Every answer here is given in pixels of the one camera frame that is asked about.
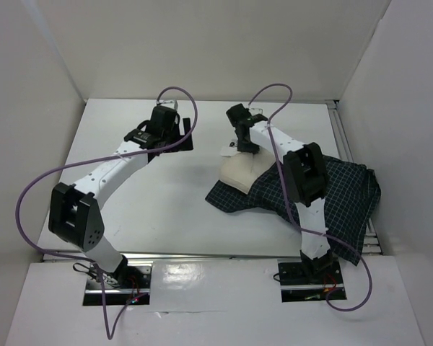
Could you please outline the cream white pillow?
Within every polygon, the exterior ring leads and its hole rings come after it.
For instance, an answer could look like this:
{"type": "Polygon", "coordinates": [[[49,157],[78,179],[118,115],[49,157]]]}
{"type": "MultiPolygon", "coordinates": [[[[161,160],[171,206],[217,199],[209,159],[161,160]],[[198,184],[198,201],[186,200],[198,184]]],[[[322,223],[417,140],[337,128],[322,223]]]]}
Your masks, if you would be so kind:
{"type": "Polygon", "coordinates": [[[275,163],[274,155],[263,148],[257,154],[251,154],[226,146],[221,149],[220,155],[223,159],[219,180],[246,195],[255,181],[275,163]]]}

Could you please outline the dark checkered pillowcase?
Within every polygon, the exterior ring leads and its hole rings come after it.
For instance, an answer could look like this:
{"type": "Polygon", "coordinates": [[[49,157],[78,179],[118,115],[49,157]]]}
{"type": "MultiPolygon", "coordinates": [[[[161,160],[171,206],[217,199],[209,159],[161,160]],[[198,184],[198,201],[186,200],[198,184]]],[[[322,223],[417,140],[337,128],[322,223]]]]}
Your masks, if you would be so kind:
{"type": "Polygon", "coordinates": [[[302,232],[302,253],[316,260],[326,249],[357,265],[367,223],[380,201],[373,170],[330,156],[297,154],[227,158],[206,201],[225,213],[275,212],[302,232]]]}

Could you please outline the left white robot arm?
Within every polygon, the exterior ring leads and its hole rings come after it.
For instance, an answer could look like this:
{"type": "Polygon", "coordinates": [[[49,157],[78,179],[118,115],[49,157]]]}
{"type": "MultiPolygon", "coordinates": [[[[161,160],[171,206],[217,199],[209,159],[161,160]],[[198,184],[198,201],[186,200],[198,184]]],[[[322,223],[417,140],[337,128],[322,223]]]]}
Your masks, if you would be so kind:
{"type": "Polygon", "coordinates": [[[94,260],[109,286],[130,288],[142,275],[105,238],[102,207],[131,175],[159,156],[160,149],[192,150],[190,131],[191,120],[179,116],[176,101],[158,102],[151,117],[126,134],[112,160],[71,185],[60,182],[53,188],[49,231],[94,260]]]}

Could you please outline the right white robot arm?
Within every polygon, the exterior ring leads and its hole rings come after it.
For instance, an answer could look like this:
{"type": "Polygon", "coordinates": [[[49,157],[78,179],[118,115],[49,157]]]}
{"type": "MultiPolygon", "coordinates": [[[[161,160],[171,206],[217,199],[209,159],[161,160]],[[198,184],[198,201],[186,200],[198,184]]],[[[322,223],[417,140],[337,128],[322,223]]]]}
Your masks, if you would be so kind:
{"type": "Polygon", "coordinates": [[[256,154],[263,148],[280,161],[281,185],[299,216],[300,273],[307,282],[318,282],[333,264],[324,211],[328,173],[319,145],[293,139],[241,104],[229,108],[226,115],[235,129],[238,150],[256,154]]]}

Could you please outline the aluminium front rail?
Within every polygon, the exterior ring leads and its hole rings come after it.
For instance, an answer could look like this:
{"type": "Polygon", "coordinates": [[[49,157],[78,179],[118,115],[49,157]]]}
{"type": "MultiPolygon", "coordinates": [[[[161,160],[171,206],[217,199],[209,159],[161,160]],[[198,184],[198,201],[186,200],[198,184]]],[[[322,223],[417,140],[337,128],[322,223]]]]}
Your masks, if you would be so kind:
{"type": "Polygon", "coordinates": [[[280,262],[300,262],[296,256],[268,256],[268,255],[241,255],[241,254],[160,254],[160,253],[124,253],[131,261],[154,261],[154,260],[278,260],[280,262]]]}

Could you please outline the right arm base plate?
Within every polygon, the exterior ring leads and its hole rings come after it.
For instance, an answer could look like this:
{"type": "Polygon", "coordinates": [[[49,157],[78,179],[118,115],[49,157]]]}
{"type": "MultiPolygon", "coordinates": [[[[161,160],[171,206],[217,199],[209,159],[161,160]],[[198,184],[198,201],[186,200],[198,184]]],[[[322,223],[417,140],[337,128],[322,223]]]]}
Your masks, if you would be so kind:
{"type": "Polygon", "coordinates": [[[308,278],[301,262],[281,260],[273,279],[280,285],[283,303],[346,300],[346,289],[341,267],[336,260],[314,278],[308,278]]]}

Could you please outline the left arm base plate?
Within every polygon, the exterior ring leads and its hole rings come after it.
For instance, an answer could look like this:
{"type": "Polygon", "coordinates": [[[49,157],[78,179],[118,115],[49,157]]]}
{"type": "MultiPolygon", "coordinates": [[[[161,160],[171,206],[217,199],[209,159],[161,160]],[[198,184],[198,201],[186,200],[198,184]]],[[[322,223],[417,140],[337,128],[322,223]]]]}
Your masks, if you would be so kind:
{"type": "MultiPolygon", "coordinates": [[[[123,306],[131,301],[132,306],[145,306],[150,303],[152,263],[135,266],[137,273],[129,275],[126,281],[119,283],[111,275],[103,273],[107,306],[123,306]]],[[[102,290],[97,273],[92,265],[76,262],[73,271],[86,275],[83,306],[101,306],[102,290]]]]}

